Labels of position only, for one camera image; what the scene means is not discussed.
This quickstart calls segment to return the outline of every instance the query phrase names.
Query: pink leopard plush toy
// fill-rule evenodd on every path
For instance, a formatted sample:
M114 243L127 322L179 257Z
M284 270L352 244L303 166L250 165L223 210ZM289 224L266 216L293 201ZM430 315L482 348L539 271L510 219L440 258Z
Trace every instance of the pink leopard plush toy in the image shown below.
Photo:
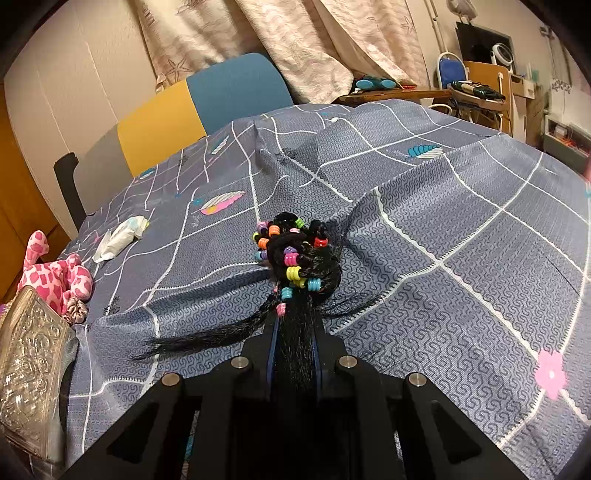
M84 301L92 294L90 272L82 266L78 254L70 254L65 260L35 263L48 252L45 234L39 230L33 232L22 263L22 278L17 291L30 285L70 325L84 322L88 313Z

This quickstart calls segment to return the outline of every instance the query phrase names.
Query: white wall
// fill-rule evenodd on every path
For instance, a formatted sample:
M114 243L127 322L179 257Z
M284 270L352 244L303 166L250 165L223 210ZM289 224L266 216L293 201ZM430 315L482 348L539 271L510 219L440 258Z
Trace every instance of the white wall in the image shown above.
M70 0L27 43L5 76L12 129L57 220L76 228L53 164L84 155L155 92L139 22L127 0Z
M417 29L430 78L435 72L439 47L425 1L407 0ZM446 0L433 0L439 16L439 27L449 51L461 58L457 42L456 22L459 17L449 11ZM544 90L550 87L552 60L548 40L540 34L544 24L519 0L472 0L478 16L472 21L477 27L485 27L511 37L515 49L517 73L525 73L527 63L540 72Z

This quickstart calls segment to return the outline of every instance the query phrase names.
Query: chair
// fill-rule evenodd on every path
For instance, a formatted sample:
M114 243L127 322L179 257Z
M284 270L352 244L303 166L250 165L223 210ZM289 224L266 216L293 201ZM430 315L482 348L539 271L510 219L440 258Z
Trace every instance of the chair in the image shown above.
M293 105L285 81L263 55L249 53L194 73L140 106L80 159L54 165L79 230L132 179L232 120Z
M470 122L473 122L472 111L492 112L495 118L499 118L499 130L501 130L502 114L509 109L507 100L485 100L465 92L459 92L451 87L451 82L468 80L468 70L464 62L452 52L444 52L437 59L437 80L440 88L452 90L452 98L459 108L467 112Z

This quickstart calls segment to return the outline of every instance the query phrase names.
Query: wooden door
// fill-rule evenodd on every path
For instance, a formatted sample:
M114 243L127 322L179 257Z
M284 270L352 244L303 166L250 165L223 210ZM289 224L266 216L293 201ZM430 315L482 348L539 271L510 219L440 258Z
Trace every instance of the wooden door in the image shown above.
M8 118L4 86L0 83L0 303L14 295L22 275L29 236L41 230L50 252L43 261L55 260L69 242L57 223L21 154Z

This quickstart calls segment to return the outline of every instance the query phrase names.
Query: gray bedsheet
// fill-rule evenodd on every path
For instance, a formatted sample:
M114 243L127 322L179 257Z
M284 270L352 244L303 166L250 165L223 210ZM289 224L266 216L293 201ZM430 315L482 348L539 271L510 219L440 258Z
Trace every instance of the gray bedsheet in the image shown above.
M396 100L236 120L88 217L64 252L96 282L75 326L69 463L163 373L202 374L240 351L130 360L150 336L254 311L273 285L251 235L284 210L352 219L342 290L381 300L327 325L351 353L424 372L531 479L554 478L590 423L585 182L506 135ZM150 218L143 239L95 266L98 239L135 215ZM544 351L563 363L538 367Z

